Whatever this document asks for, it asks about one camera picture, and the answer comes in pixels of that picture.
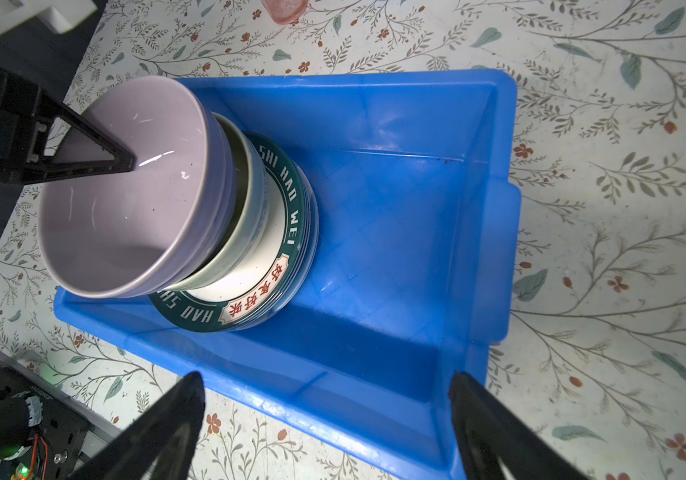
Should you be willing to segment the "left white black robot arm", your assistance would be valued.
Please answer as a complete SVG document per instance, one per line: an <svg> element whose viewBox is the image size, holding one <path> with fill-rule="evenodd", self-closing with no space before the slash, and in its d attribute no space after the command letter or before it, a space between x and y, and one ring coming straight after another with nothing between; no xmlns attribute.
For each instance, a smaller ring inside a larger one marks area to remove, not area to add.
<svg viewBox="0 0 686 480"><path fill-rule="evenodd" d="M55 163L46 155L47 137L60 118L109 154L107 160ZM132 170L134 155L43 87L0 67L0 183L28 185ZM34 389L0 390L0 460L43 444L44 407L56 400Z"/></svg>

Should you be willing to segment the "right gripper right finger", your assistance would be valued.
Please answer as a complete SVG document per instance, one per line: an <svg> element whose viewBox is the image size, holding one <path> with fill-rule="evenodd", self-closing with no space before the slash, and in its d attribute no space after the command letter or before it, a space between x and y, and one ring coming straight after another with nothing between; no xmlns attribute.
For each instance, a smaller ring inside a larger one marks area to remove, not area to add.
<svg viewBox="0 0 686 480"><path fill-rule="evenodd" d="M468 479L584 479L474 377L454 374L449 390L460 458Z"/></svg>

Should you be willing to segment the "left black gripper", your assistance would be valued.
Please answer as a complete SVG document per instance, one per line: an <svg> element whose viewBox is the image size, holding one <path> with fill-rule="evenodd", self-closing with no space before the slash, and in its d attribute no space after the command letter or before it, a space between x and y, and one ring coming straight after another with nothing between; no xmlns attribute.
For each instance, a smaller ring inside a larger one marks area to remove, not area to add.
<svg viewBox="0 0 686 480"><path fill-rule="evenodd" d="M45 153L56 120L93 146L85 160L60 161ZM29 185L126 173L135 161L107 130L43 92L39 84L0 68L0 183Z"/></svg>

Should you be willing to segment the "blue plastic bin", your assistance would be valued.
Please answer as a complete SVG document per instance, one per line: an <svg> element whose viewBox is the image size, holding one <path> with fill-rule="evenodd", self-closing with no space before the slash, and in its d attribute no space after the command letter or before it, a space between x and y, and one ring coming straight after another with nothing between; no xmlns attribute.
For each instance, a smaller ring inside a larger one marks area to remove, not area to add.
<svg viewBox="0 0 686 480"><path fill-rule="evenodd" d="M406 479L460 479L448 391L507 334L521 207L516 87L493 70L187 81L276 142L317 195L307 280L236 333L173 326L148 299L61 292L56 316Z"/></svg>

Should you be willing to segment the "green ceramic bowl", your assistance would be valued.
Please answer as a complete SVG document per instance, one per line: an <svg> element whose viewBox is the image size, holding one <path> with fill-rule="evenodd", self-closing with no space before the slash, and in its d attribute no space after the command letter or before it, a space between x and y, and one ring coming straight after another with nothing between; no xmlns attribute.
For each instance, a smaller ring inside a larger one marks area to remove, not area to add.
<svg viewBox="0 0 686 480"><path fill-rule="evenodd" d="M251 255L266 227L270 201L260 154L230 119L216 112L212 115L226 134L236 167L234 212L224 238L207 262L167 290L203 288L226 277Z"/></svg>

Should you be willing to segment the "white plate green rim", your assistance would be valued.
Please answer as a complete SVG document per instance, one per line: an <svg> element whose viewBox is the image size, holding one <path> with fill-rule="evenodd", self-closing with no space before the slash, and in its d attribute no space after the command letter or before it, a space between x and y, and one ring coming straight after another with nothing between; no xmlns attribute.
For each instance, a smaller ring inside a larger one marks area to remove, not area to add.
<svg viewBox="0 0 686 480"><path fill-rule="evenodd" d="M272 140L248 132L263 160L269 221L245 263L215 283L150 296L168 321L185 330L214 333L261 323L283 307L303 262L318 239L318 204L308 178Z"/></svg>

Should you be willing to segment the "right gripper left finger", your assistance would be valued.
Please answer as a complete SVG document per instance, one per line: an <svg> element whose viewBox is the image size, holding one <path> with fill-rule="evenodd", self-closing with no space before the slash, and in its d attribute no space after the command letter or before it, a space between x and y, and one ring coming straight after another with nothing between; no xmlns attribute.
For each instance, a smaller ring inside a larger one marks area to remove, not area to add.
<svg viewBox="0 0 686 480"><path fill-rule="evenodd" d="M205 413L205 387L192 371L72 479L186 479Z"/></svg>

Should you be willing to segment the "pink ceramic bowl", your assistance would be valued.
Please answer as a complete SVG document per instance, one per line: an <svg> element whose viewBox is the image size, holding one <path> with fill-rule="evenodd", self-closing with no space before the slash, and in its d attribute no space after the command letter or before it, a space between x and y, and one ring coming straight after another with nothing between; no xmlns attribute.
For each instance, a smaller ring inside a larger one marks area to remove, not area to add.
<svg viewBox="0 0 686 480"><path fill-rule="evenodd" d="M84 117L135 157L132 170L46 183L39 247L50 275L87 298L131 298L191 274L221 242L236 204L227 135L181 82L145 76Z"/></svg>

